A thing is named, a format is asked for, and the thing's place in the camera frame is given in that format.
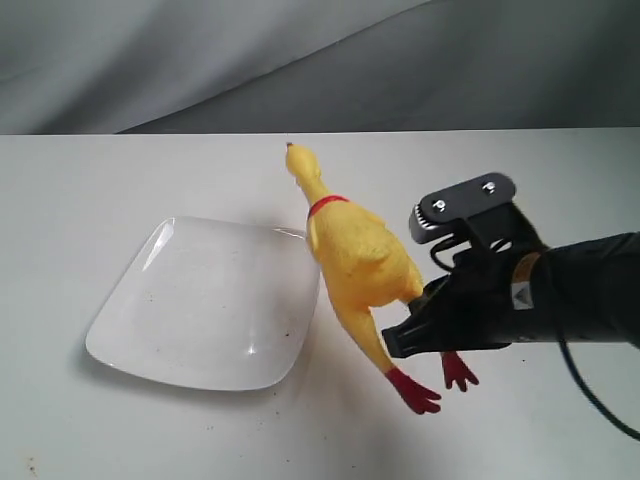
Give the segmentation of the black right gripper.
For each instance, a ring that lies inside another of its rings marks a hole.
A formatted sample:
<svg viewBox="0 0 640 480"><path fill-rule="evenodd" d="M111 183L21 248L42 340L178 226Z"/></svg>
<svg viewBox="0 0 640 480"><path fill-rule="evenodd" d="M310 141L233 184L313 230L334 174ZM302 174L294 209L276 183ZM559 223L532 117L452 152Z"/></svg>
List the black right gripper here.
<svg viewBox="0 0 640 480"><path fill-rule="evenodd" d="M458 255L454 270L427 283L409 316L381 331L392 358L452 350L501 349L538 340L531 278L537 251L498 253L487 266Z"/></svg>

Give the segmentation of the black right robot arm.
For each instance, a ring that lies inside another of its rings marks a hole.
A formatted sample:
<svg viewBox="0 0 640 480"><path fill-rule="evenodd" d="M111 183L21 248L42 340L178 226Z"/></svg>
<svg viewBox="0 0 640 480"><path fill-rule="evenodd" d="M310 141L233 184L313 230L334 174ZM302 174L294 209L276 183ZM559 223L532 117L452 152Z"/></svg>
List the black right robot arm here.
<svg viewBox="0 0 640 480"><path fill-rule="evenodd" d="M429 282L402 323L382 332L389 354L502 349L515 343L639 344L639 235L624 233L482 258L474 249Z"/></svg>

